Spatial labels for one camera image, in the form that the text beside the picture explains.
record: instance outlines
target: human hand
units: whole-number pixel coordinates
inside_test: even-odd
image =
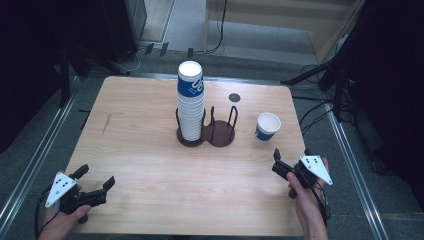
[[[322,161],[328,171],[328,162],[326,158]],[[328,239],[327,229],[321,216],[318,202],[310,189],[305,189],[297,179],[294,173],[287,174],[289,187],[296,190],[296,215],[302,225],[305,239]],[[321,196],[321,187],[324,187],[324,181],[318,179],[315,191]]]
[[[79,207],[72,214],[59,212],[55,216],[54,206],[46,209],[44,216],[43,228],[38,237],[39,240],[62,240],[70,234],[72,228],[78,224],[78,219],[84,217],[91,210],[90,205]]]

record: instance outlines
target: blue printed cup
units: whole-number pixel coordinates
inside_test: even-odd
[[[262,142],[269,141],[280,127],[281,121],[277,115],[269,112],[262,113],[258,117],[256,137]]]
[[[202,66],[185,61],[178,67],[178,97],[185,102],[197,102],[203,97]]]

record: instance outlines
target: black cord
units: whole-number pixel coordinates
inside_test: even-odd
[[[49,221],[47,221],[42,227],[41,227],[41,229],[40,229],[40,231],[38,231],[38,233],[37,233],[37,238],[36,239],[38,239],[38,237],[40,237],[40,234],[41,234],[41,232],[43,231],[43,229],[47,226],[47,224],[49,224],[51,221],[53,221],[56,217],[57,217],[57,215],[59,215],[59,213],[60,213],[60,211],[59,212],[57,212]]]
[[[322,203],[321,198],[318,196],[317,192],[315,191],[314,186],[311,186],[311,184],[306,180],[306,177],[305,177],[305,175],[303,174],[302,171],[300,171],[300,174],[303,177],[303,179],[305,180],[305,182],[308,184],[308,188],[311,189],[312,194],[314,194],[315,199],[318,202],[318,208],[319,208],[319,211],[321,213],[322,220],[324,221],[324,225],[327,228],[327,214],[325,212],[324,204]]]
[[[318,105],[316,105],[315,107],[313,107],[312,109],[310,109],[309,111],[307,111],[306,113],[305,113],[305,115],[303,115],[303,117],[300,119],[300,121],[299,121],[299,125],[302,125],[302,122],[303,122],[303,120],[306,118],[306,116],[308,116],[308,114],[310,114],[312,111],[314,111],[314,110],[316,110],[317,108],[319,108],[320,106],[322,106],[322,105],[324,105],[324,104],[326,104],[326,103],[329,103],[329,102],[331,102],[332,100],[325,100],[325,101],[323,101],[322,103],[319,103]]]
[[[40,197],[37,201],[37,204],[35,205],[35,214],[34,214],[34,234],[35,234],[35,239],[38,239],[38,237],[40,236],[41,231],[43,230],[43,228],[47,225],[47,223],[51,222],[51,219],[49,222],[47,222],[46,224],[44,224],[44,226],[41,228],[41,230],[38,230],[38,218],[39,218],[39,214],[40,214],[40,205],[43,203],[43,201],[47,198],[47,193],[50,191],[50,189],[52,188],[53,184],[50,184],[49,186],[47,186],[40,194]]]
[[[224,39],[224,22],[225,22],[225,12],[227,11],[227,2],[228,2],[228,0],[225,0],[224,12],[222,13],[222,20],[221,20],[221,31],[220,31],[221,36],[220,36],[220,39],[219,39],[219,43],[214,49],[207,50],[206,52],[204,52],[205,54],[212,54],[212,53],[216,52],[216,50],[218,50],[218,48],[222,44],[222,40]],[[193,53],[203,53],[203,51],[194,51]]]
[[[311,98],[311,97],[301,97],[301,96],[292,96],[293,99],[301,99],[301,100],[311,100],[311,101],[333,101],[331,99],[325,98]]]
[[[317,64],[309,64],[309,65],[305,65],[305,66],[303,66],[303,67],[300,69],[300,74],[303,74],[303,70],[305,70],[305,68],[307,68],[307,67],[317,67],[317,66],[318,66]],[[307,78],[307,79],[306,79],[306,81],[311,82],[311,83],[318,83],[321,79],[320,79],[320,77],[318,76],[318,73],[317,73],[317,74],[315,74],[315,76],[317,77],[317,81],[316,81],[316,82],[315,82],[315,81],[310,80],[309,78]]]
[[[328,201],[327,201],[327,196],[325,194],[324,188],[321,186],[321,184],[319,184],[319,182],[317,181],[316,184],[318,184],[319,187],[316,187],[317,189],[319,189],[322,193],[322,197],[324,198],[324,210],[325,210],[325,215],[327,217],[327,220],[331,218],[331,210],[330,210],[330,206],[328,205]]]
[[[315,118],[308,126],[302,128],[302,136],[305,135],[309,129],[311,129],[311,127],[315,124],[317,124],[318,122],[320,122],[322,119],[324,119],[325,115],[327,115],[329,112],[331,112],[332,110],[328,110],[325,113],[321,114],[319,117]]]

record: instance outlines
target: dark wooden cup holder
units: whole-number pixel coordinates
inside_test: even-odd
[[[233,125],[230,124],[231,117],[233,115],[233,111],[235,111],[234,115],[234,121]],[[178,108],[175,112],[177,123],[178,123],[178,129],[177,129],[177,138],[178,141],[186,146],[186,147],[197,147],[201,145],[204,141],[208,141],[210,144],[216,146],[216,147],[225,147],[230,145],[235,137],[235,131],[234,128],[236,126],[237,117],[238,117],[238,111],[235,106],[231,107],[230,111],[230,117],[228,118],[228,122],[222,121],[222,120],[215,120],[214,117],[214,107],[211,108],[211,121],[208,125],[204,126],[204,120],[206,116],[206,110],[203,113],[202,121],[202,129],[200,133],[199,140],[196,141],[187,141],[183,138],[182,132],[181,132],[181,126],[180,126],[180,120],[178,118]]]

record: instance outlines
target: wooden table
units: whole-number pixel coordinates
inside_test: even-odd
[[[205,82],[206,108],[215,106],[217,120],[227,121],[231,106],[237,107],[235,139],[223,148],[208,142],[188,148],[176,137],[176,86],[175,80],[105,80],[67,172],[89,165],[78,181],[86,192],[112,175],[116,184],[107,204],[93,208],[76,231],[302,235],[288,183],[271,170],[276,147],[291,165],[305,150],[290,90]],[[231,93],[241,100],[231,102]],[[254,133],[265,111],[279,116],[282,127],[264,143]]]

